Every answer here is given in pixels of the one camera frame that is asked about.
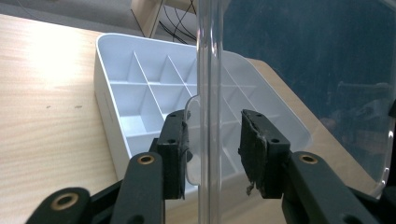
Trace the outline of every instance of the ice cube tray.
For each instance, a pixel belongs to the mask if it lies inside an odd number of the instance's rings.
[[[222,58],[223,175],[243,172],[237,155],[242,109],[267,116],[290,140],[292,151],[311,144],[308,130],[251,63],[226,51]],[[166,116],[196,95],[196,71],[194,46],[130,35],[98,37],[95,94],[119,179],[134,154],[149,150]]]

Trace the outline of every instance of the gray floor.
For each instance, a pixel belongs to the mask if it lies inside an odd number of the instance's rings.
[[[177,24],[175,10],[167,7],[167,12],[170,19],[165,17],[162,11],[160,21],[174,32],[175,28],[169,20]],[[131,0],[0,0],[0,14],[103,33],[143,36],[131,10]],[[183,14],[183,11],[178,11],[180,17]],[[188,13],[183,23],[191,33],[196,33],[195,15]],[[194,40],[183,34],[177,33],[177,35],[187,43],[195,44]],[[160,25],[155,38],[178,42]]]

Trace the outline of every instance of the wooden table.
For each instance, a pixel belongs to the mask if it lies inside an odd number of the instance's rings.
[[[83,187],[94,194],[116,182],[93,91],[99,34],[0,15],[1,223],[24,222],[58,189]],[[279,76],[266,63],[251,62],[311,132],[308,150],[349,186],[370,192],[375,182]],[[189,203],[169,211],[168,223],[196,223],[196,207]],[[246,217],[284,222],[280,201],[246,204],[231,221],[244,223]]]

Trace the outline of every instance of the black cable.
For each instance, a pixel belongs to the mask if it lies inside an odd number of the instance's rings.
[[[178,22],[180,23],[180,25],[184,28],[185,31],[187,31],[187,33],[190,34],[190,35],[189,35],[189,38],[191,38],[191,39],[193,39],[193,40],[196,41],[196,40],[197,40],[197,37],[195,37],[195,35],[193,35],[192,33],[190,33],[190,31],[187,30],[187,28],[183,25],[183,22],[182,22],[183,18],[180,19],[180,17],[178,16],[178,13],[177,13],[176,8],[175,8],[175,13],[176,13],[176,16],[177,16],[177,19],[178,19]]]
[[[184,12],[183,16],[181,17],[181,19],[179,18],[178,23],[175,27],[175,31],[174,34],[176,33],[177,27],[181,24],[181,21],[184,19],[184,17],[187,15],[187,12],[190,10],[191,4],[189,5],[189,7],[187,7],[186,12]]]
[[[168,15],[168,13],[167,13],[167,11],[166,11],[166,7],[165,7],[165,6],[163,6],[163,11],[165,11],[166,18],[168,18],[168,20],[171,22],[171,24],[172,24],[175,28],[177,28],[177,26],[172,22],[171,18],[169,17],[169,15]],[[177,28],[177,30],[179,30],[183,35],[188,36],[189,38],[191,38],[191,39],[193,39],[193,40],[196,40],[196,37],[195,37],[195,36],[190,36],[189,34],[184,33],[182,30],[180,30],[180,29],[178,29],[178,28]]]
[[[192,5],[192,10],[194,11],[194,14],[196,16],[197,15],[197,11],[195,10],[195,7],[194,7],[194,3],[193,3],[194,0],[190,0],[190,1],[191,1],[191,5]]]
[[[161,21],[159,22],[159,24],[165,30],[166,33],[168,33],[169,35],[171,35],[174,38],[174,41],[175,41],[175,38],[176,38],[178,41],[180,41],[180,43],[187,44],[187,42],[184,41],[182,38],[180,38],[178,35],[172,33],[172,31],[170,31]]]

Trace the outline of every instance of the transparent acrylic panel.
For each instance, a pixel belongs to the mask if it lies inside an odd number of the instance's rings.
[[[361,189],[373,195],[387,180],[393,142],[388,112],[395,99],[395,6],[381,0],[231,0],[223,18],[224,49],[273,68],[313,113],[311,125],[325,127],[373,179],[376,184]],[[335,155],[307,150],[355,185],[341,174],[345,166]]]
[[[200,223],[285,223],[280,200],[264,200],[257,190],[247,195],[237,153],[242,109],[263,113],[292,151],[318,154],[348,186],[380,194],[393,144],[394,6],[200,1],[199,96],[186,115],[200,123],[191,150],[201,167],[188,168],[188,179],[200,185]],[[224,50],[248,63],[235,63]],[[261,76],[250,77],[251,67]]]

